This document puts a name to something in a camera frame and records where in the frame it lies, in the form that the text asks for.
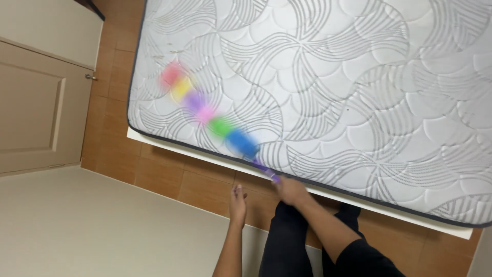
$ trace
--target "purple handle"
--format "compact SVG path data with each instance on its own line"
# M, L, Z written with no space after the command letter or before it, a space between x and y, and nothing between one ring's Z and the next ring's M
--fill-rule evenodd
M280 178L273 172L273 170L267 168L266 166L262 165L258 159L254 159L253 164L255 167L257 167L259 170L262 170L266 176L272 178L272 180L275 183L280 183Z

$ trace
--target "quilted mattress cover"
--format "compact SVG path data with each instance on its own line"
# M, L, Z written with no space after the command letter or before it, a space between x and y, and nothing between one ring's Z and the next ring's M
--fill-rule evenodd
M179 61L208 104L305 182L492 225L492 0L148 0L129 126L241 157L159 84Z

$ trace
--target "door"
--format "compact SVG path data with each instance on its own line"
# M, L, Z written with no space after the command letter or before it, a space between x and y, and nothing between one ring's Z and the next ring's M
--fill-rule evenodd
M80 161L85 74L92 71L0 42L0 173Z

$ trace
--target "wall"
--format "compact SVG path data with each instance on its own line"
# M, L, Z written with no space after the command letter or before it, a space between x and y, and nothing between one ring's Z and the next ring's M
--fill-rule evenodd
M211 276L229 219L68 167L0 177L0 276ZM267 232L245 226L244 276ZM321 251L308 246L315 276Z
M475 256L468 272L468 277L492 275L492 227L483 230L478 242Z
M95 69L102 20L73 0L0 3L0 40Z

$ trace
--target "black pants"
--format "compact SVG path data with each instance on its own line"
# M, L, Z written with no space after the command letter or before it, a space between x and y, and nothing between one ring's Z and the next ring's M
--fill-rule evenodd
M357 216L340 211L335 216L362 238ZM280 201L272 218L259 277L312 277L311 262L306 252L308 223L292 206ZM333 276L335 264L322 250L323 275Z

